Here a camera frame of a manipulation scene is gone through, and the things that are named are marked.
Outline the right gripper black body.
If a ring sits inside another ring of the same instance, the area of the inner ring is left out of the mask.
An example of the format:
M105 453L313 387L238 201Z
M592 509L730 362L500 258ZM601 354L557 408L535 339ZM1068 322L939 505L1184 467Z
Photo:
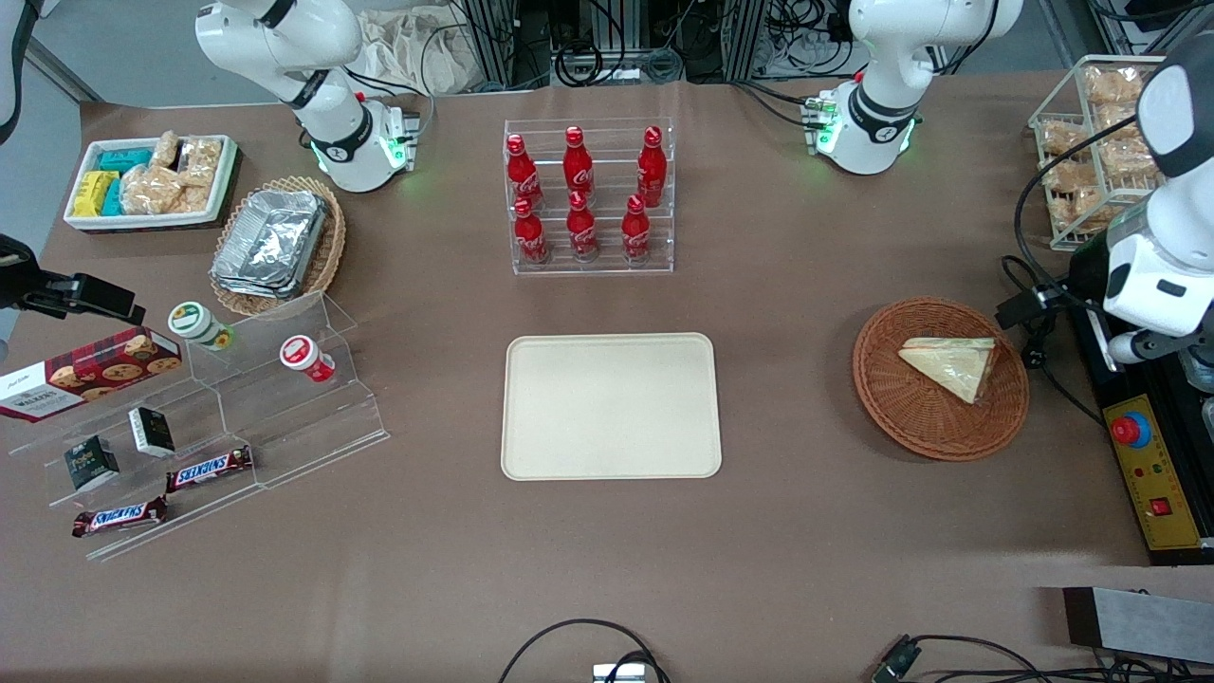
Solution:
M44 285L34 251L13 237L1 237L1 307L27 311L28 298Z

